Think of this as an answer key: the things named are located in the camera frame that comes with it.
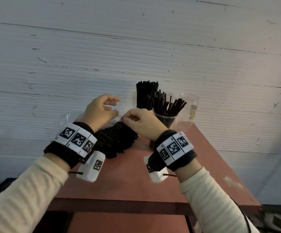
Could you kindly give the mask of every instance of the table top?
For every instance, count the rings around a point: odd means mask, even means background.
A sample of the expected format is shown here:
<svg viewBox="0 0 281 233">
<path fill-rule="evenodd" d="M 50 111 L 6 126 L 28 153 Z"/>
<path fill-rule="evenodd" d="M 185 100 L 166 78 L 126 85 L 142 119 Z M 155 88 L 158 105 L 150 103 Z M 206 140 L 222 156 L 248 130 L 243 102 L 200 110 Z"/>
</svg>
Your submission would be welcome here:
<svg viewBox="0 0 281 233">
<path fill-rule="evenodd" d="M 185 134 L 194 146 L 197 160 L 229 196 L 239 205 L 260 205 L 195 124 Z M 169 176 L 163 182 L 151 182 L 143 162 L 143 157 L 152 153 L 148 144 L 149 140 L 140 137 L 124 153 L 106 159 L 94 183 L 70 174 L 56 198 L 187 203 L 177 178 Z"/>
</svg>

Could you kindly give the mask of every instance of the bundle of black straws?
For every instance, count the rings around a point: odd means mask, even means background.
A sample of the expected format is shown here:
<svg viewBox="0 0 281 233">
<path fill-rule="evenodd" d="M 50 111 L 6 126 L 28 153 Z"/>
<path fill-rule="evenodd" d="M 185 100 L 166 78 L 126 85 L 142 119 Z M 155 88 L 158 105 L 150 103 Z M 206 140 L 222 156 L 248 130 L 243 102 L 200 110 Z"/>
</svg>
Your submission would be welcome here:
<svg viewBox="0 0 281 233">
<path fill-rule="evenodd" d="M 155 93 L 153 101 L 154 113 L 167 128 L 172 125 L 175 117 L 187 104 L 187 102 L 181 98 L 176 99 L 172 103 L 172 96 L 170 96 L 170 101 L 167 101 L 166 93 L 161 92 L 161 90 Z"/>
<path fill-rule="evenodd" d="M 152 110 L 153 98 L 158 90 L 158 82 L 140 81 L 136 84 L 136 108 Z"/>
<path fill-rule="evenodd" d="M 115 158 L 117 153 L 124 153 L 130 148 L 138 135 L 123 122 L 117 122 L 96 132 L 95 137 L 97 142 L 93 149 L 104 153 L 106 158 Z"/>
</svg>

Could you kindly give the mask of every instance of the forearm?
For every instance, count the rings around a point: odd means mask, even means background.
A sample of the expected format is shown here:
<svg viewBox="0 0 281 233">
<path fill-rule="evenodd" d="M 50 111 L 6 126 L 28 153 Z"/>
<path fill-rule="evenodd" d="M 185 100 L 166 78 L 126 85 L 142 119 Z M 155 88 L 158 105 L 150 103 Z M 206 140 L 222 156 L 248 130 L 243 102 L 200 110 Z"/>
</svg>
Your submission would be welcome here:
<svg viewBox="0 0 281 233">
<path fill-rule="evenodd" d="M 176 170 L 180 189 L 204 233 L 247 233 L 244 216 L 197 160 Z M 259 232 L 249 221 L 252 233 Z"/>
<path fill-rule="evenodd" d="M 0 233 L 32 232 L 67 180 L 69 166 L 57 156 L 45 156 L 0 194 Z"/>
</svg>

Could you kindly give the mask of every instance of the left hand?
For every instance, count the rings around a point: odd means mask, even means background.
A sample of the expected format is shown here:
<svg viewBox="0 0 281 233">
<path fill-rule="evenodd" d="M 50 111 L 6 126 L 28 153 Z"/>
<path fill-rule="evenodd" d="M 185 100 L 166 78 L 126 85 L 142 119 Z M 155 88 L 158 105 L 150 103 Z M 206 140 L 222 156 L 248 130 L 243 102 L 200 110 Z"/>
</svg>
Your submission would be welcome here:
<svg viewBox="0 0 281 233">
<path fill-rule="evenodd" d="M 112 110 L 111 107 L 104 105 L 115 106 L 119 101 L 119 97 L 109 94 L 104 94 L 95 98 L 88 104 L 81 122 L 86 123 L 94 132 L 97 132 L 119 114 L 118 110 Z"/>
</svg>

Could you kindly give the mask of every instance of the white wall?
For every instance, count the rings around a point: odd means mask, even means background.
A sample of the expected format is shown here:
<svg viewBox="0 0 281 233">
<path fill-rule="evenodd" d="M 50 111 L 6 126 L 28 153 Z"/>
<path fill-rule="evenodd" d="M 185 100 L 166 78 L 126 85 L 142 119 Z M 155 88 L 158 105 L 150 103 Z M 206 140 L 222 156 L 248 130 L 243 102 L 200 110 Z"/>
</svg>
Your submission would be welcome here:
<svg viewBox="0 0 281 233">
<path fill-rule="evenodd" d="M 0 0 L 0 181 L 59 118 L 140 80 L 201 97 L 195 123 L 263 204 L 281 204 L 281 0 Z"/>
</svg>

